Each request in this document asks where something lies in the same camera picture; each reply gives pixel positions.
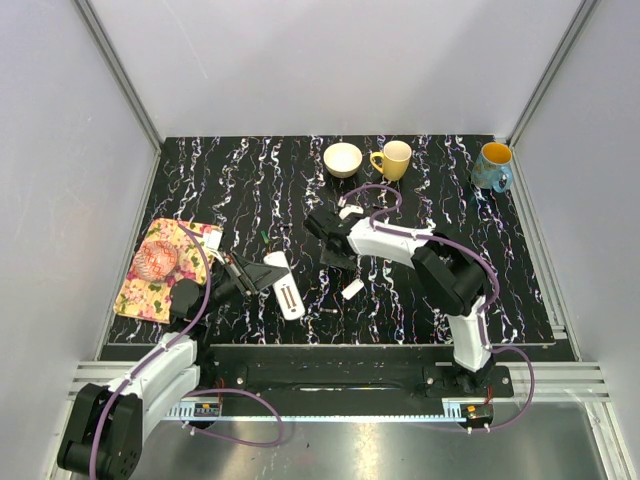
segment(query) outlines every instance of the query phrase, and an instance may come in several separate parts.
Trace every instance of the white bowl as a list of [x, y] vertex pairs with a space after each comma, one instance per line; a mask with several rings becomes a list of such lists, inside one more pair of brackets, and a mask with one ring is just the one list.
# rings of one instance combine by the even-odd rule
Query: white bowl
[[362, 152], [351, 143], [334, 143], [324, 152], [324, 164], [334, 177], [347, 178], [358, 171]]

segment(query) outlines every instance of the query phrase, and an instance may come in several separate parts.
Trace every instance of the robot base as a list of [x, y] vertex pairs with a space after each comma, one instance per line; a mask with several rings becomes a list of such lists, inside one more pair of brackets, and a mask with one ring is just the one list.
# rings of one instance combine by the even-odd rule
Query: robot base
[[429, 366], [422, 369], [425, 396], [429, 398], [487, 398], [489, 387], [494, 398], [512, 398], [509, 368], [487, 363], [478, 372], [458, 365]]

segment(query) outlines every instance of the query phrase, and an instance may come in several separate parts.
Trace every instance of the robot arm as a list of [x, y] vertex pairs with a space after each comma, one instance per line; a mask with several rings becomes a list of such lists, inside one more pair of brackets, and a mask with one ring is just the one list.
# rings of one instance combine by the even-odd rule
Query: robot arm
[[408, 237], [374, 230], [369, 217], [343, 210], [338, 215], [327, 210], [312, 211], [305, 226], [325, 243], [324, 260], [343, 268], [355, 267], [355, 255], [382, 257], [413, 268], [429, 297], [429, 304], [443, 312], [454, 340], [454, 360], [470, 373], [481, 372], [491, 359], [482, 344], [478, 316], [487, 284], [484, 270], [473, 259], [438, 242], [419, 239], [421, 233], [444, 236], [431, 229], [408, 229]]
[[[287, 268], [252, 263], [233, 254], [216, 252], [227, 274], [211, 292], [206, 312], [212, 311], [238, 294], [250, 296], [289, 273]], [[183, 279], [171, 289], [171, 327], [182, 330], [184, 319], [192, 318], [204, 300], [204, 288]], [[196, 325], [167, 349], [179, 333], [166, 333], [160, 343], [125, 375], [107, 385], [87, 384], [76, 396], [65, 429], [57, 463], [60, 468], [88, 475], [94, 433], [107, 399], [124, 381], [129, 385], [120, 393], [108, 416], [98, 450], [96, 472], [99, 479], [126, 480], [133, 473], [142, 446], [166, 413], [199, 385], [210, 388], [215, 365], [209, 349], [209, 331]], [[157, 350], [166, 350], [135, 378], [132, 372]]]

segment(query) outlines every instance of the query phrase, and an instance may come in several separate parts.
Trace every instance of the mug handle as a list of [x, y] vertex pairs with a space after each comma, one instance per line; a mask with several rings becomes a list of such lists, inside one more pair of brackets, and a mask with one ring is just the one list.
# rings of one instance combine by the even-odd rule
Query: mug handle
[[380, 173], [382, 173], [382, 167], [380, 165], [378, 165], [378, 163], [374, 160], [374, 158], [384, 158], [384, 153], [382, 152], [375, 152], [372, 153], [371, 156], [369, 157], [369, 161], [371, 162], [371, 165], [373, 165], [373, 168], [375, 168], [376, 170], [378, 170]]
[[500, 167], [500, 171], [505, 176], [507, 181], [504, 183], [504, 187], [500, 185], [500, 180], [502, 180], [502, 178], [499, 178], [498, 180], [493, 182], [493, 189], [498, 193], [502, 193], [505, 190], [509, 190], [509, 187], [511, 187], [511, 184], [513, 183], [513, 173], [511, 172], [511, 167], [509, 165], [504, 165]]

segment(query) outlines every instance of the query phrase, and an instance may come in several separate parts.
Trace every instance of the blue mug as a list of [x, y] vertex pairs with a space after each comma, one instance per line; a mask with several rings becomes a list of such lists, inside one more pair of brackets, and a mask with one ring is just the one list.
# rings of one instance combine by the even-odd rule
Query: blue mug
[[471, 172], [471, 182], [480, 188], [493, 188], [502, 193], [513, 182], [511, 172], [511, 150], [497, 142], [487, 143], [480, 150]]

